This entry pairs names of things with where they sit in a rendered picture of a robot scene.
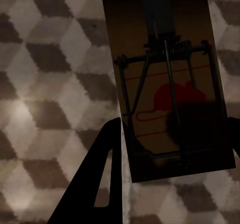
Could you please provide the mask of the mousetrap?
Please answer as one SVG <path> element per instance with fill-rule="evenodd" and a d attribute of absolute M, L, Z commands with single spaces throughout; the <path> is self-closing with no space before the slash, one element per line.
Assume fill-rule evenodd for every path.
<path fill-rule="evenodd" d="M 236 168 L 208 0 L 102 0 L 132 183 Z"/>

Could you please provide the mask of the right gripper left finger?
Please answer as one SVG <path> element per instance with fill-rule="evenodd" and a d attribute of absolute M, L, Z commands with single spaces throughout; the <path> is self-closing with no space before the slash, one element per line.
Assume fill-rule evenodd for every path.
<path fill-rule="evenodd" d="M 109 205 L 94 207 L 111 149 Z M 102 127 L 47 224 L 123 224 L 121 117 Z"/>

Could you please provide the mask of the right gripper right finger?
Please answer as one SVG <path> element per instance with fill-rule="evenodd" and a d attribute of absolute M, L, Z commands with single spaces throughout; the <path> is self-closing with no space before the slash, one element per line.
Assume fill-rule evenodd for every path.
<path fill-rule="evenodd" d="M 230 144 L 240 157 L 240 119 L 229 117 Z"/>

